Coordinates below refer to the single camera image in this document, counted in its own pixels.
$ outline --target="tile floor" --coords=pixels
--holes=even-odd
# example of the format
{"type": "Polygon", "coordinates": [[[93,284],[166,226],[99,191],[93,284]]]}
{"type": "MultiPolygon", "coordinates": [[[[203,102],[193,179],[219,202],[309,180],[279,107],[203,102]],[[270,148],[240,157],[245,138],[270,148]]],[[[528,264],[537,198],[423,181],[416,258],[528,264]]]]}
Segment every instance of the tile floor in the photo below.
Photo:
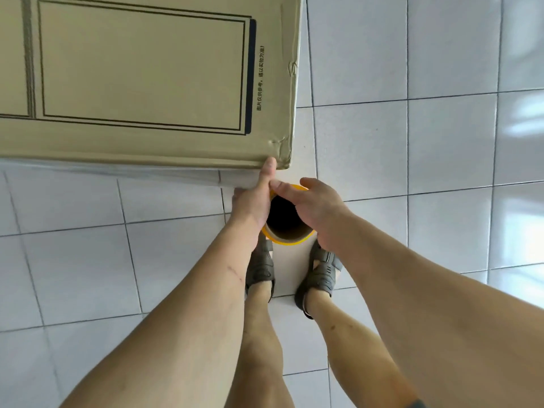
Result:
{"type": "MultiPolygon", "coordinates": [[[[279,177],[317,175],[419,253],[544,307],[542,17],[544,0],[305,0],[293,167],[279,177]]],[[[58,406],[187,274],[231,194],[1,172],[0,406],[58,406]]],[[[347,408],[293,303],[311,243],[276,247],[270,314],[297,407],[347,408]]],[[[375,329],[347,274],[337,288],[375,329]]]]}

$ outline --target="brown cardboard box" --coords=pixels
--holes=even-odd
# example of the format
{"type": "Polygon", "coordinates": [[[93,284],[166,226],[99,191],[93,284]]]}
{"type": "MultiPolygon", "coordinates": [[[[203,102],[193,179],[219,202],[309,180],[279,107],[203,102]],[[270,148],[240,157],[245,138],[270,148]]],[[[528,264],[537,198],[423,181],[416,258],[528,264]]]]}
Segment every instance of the brown cardboard box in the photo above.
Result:
{"type": "Polygon", "coordinates": [[[0,0],[0,157],[289,167],[302,0],[0,0]]]}

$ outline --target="person's right arm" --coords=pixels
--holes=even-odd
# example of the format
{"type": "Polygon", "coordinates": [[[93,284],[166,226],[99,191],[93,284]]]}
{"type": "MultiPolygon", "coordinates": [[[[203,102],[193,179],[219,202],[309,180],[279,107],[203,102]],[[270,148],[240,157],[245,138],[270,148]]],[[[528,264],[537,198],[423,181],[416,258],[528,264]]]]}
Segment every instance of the person's right arm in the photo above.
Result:
{"type": "Polygon", "coordinates": [[[391,356],[428,406],[541,407],[544,311],[425,259],[317,179],[273,181],[336,253],[391,356]]]}

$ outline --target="bare leg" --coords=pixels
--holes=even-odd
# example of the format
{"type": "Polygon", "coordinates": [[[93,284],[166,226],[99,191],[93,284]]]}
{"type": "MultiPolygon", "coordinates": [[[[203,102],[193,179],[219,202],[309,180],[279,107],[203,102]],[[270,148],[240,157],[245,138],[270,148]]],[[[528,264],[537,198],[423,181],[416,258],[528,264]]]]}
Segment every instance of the bare leg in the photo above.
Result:
{"type": "Polygon", "coordinates": [[[283,351],[268,315],[271,287],[271,282],[259,282],[249,288],[227,408],[294,408],[283,381],[283,351]]]}
{"type": "Polygon", "coordinates": [[[339,309],[327,292],[311,288],[305,308],[327,343],[336,379],[358,408],[408,408],[418,396],[370,329],[339,309]]]}

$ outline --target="black sandal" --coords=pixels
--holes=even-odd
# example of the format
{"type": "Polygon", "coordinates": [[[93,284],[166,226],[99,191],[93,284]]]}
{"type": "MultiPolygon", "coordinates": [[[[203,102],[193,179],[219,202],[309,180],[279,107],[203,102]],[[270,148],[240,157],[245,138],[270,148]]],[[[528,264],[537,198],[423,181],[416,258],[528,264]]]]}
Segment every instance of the black sandal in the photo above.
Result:
{"type": "Polygon", "coordinates": [[[270,256],[270,252],[274,250],[273,246],[274,244],[271,240],[268,240],[263,233],[259,233],[257,247],[255,247],[255,250],[251,253],[248,272],[245,275],[246,294],[248,293],[249,287],[255,283],[272,281],[272,291],[270,292],[270,299],[272,299],[274,286],[276,285],[274,262],[270,256]]]}
{"type": "Polygon", "coordinates": [[[295,293],[295,303],[307,318],[313,319],[304,309],[304,297],[309,288],[324,290],[332,296],[336,283],[336,270],[342,270],[343,267],[342,262],[334,253],[322,249],[317,241],[313,244],[309,253],[308,273],[295,293]],[[315,269],[313,268],[314,260],[321,262],[315,269]]]}

